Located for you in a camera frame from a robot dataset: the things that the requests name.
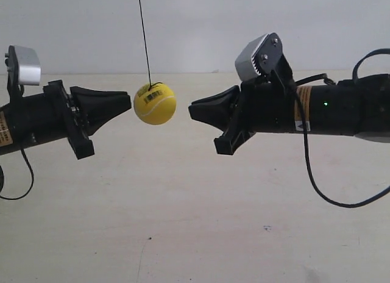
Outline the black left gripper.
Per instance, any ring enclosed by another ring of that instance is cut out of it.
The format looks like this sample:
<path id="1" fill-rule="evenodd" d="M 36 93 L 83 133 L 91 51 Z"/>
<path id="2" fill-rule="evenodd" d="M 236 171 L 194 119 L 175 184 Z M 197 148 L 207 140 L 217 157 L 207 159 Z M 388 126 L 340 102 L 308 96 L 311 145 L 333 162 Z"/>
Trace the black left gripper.
<path id="1" fill-rule="evenodd" d="M 65 138 L 78 160 L 93 156 L 89 136 L 131 108 L 131 97 L 125 91 L 73 86 L 67 93 L 61 80 L 50 81 L 42 93 L 21 98 L 21 146 Z"/>

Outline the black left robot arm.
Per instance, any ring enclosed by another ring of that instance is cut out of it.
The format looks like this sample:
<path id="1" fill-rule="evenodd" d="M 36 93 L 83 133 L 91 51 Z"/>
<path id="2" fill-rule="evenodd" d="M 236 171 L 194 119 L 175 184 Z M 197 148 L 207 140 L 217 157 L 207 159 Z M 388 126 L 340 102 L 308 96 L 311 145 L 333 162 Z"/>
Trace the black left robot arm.
<path id="1" fill-rule="evenodd" d="M 90 137 L 131 108 L 125 91 L 78 86 L 66 91 L 61 80 L 50 81 L 42 93 L 18 96 L 1 107 L 1 154 L 65 138 L 77 159 L 92 156 Z"/>

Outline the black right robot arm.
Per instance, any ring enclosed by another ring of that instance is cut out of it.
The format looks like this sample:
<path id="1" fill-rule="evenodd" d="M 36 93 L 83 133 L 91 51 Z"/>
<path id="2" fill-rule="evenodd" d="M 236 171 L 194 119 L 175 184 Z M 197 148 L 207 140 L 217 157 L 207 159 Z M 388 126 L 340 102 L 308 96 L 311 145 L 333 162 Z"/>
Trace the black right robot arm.
<path id="1" fill-rule="evenodd" d="M 389 75 L 376 74 L 335 85 L 300 85 L 284 90 L 273 82 L 242 82 L 188 108 L 191 119 L 223 133 L 218 154 L 232 155 L 257 132 L 360 137 L 389 141 Z"/>

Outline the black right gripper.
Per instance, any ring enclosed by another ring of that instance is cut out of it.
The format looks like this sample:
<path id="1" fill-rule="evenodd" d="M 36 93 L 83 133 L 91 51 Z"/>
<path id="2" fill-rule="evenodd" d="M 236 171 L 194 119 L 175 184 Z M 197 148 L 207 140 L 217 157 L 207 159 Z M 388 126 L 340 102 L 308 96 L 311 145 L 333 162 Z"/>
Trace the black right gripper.
<path id="1" fill-rule="evenodd" d="M 216 95 L 193 101 L 188 111 L 194 121 L 224 133 L 214 139 L 216 152 L 234 152 L 257 132 L 294 133 L 293 91 L 255 81 L 242 82 Z"/>

